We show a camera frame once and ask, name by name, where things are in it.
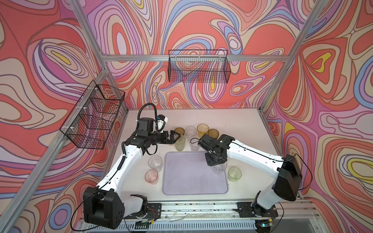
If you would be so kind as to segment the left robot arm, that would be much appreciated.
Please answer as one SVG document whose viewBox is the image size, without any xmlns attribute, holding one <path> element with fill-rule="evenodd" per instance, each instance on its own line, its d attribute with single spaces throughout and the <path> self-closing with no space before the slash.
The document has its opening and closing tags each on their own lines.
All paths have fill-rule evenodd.
<svg viewBox="0 0 373 233">
<path fill-rule="evenodd" d="M 122 154 L 114 167 L 95 187 L 88 187 L 83 192 L 84 221 L 116 229 L 129 215 L 147 215 L 147 197 L 131 194 L 125 200 L 120 198 L 124 181 L 150 146 L 174 144 L 180 137 L 175 131 L 133 133 L 123 141 Z"/>
</svg>

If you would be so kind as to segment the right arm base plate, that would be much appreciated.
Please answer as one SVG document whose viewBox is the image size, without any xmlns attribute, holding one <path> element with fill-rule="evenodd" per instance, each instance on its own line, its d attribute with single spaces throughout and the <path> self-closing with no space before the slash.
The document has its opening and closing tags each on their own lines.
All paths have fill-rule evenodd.
<svg viewBox="0 0 373 233">
<path fill-rule="evenodd" d="M 278 211 L 274 205 L 270 209 L 265 209 L 257 202 L 238 202 L 237 209 L 234 209 L 234 211 L 236 211 L 240 217 L 278 217 Z"/>
</svg>

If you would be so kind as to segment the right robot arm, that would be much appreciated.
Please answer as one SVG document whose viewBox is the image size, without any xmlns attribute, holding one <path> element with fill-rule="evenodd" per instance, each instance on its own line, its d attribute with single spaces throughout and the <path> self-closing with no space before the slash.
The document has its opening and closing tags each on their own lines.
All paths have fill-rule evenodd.
<svg viewBox="0 0 373 233">
<path fill-rule="evenodd" d="M 274 179 L 266 189 L 257 193 L 251 204 L 253 209 L 267 211 L 282 200 L 294 202 L 297 199 L 303 176 L 294 156 L 268 154 L 228 135 L 221 135 L 218 139 L 203 135 L 198 145 L 206 151 L 205 157 L 210 167 L 232 158 L 260 169 Z"/>
</svg>

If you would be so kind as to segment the olive amber textured cup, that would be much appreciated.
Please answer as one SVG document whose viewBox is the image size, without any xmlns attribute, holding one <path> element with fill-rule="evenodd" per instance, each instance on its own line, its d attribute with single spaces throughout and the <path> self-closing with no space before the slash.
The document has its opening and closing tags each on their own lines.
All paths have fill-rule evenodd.
<svg viewBox="0 0 373 233">
<path fill-rule="evenodd" d="M 210 129 L 207 134 L 213 139 L 218 139 L 220 132 L 217 129 Z"/>
</svg>

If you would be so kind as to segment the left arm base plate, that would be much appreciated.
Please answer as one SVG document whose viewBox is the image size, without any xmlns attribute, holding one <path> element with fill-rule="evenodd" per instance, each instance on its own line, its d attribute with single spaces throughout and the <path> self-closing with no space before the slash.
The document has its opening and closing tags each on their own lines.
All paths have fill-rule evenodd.
<svg viewBox="0 0 373 233">
<path fill-rule="evenodd" d="M 162 204 L 148 203 L 147 207 L 137 213 L 130 214 L 124 219 L 157 220 L 161 217 Z"/>
</svg>

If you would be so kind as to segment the yellow smooth cup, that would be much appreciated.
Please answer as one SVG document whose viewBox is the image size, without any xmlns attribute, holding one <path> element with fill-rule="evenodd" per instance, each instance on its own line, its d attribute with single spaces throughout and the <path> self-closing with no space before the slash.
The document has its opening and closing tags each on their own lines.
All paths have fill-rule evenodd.
<svg viewBox="0 0 373 233">
<path fill-rule="evenodd" d="M 201 138 L 203 135 L 207 134 L 210 130 L 207 124 L 201 123 L 197 126 L 198 137 Z"/>
</svg>

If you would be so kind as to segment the pale green textured cup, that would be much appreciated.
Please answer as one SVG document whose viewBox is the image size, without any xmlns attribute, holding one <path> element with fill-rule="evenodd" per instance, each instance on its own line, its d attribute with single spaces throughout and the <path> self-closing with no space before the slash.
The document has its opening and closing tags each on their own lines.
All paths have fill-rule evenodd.
<svg viewBox="0 0 373 233">
<path fill-rule="evenodd" d="M 238 167 L 231 167 L 227 173 L 228 180 L 236 182 L 242 177 L 242 171 Z"/>
</svg>

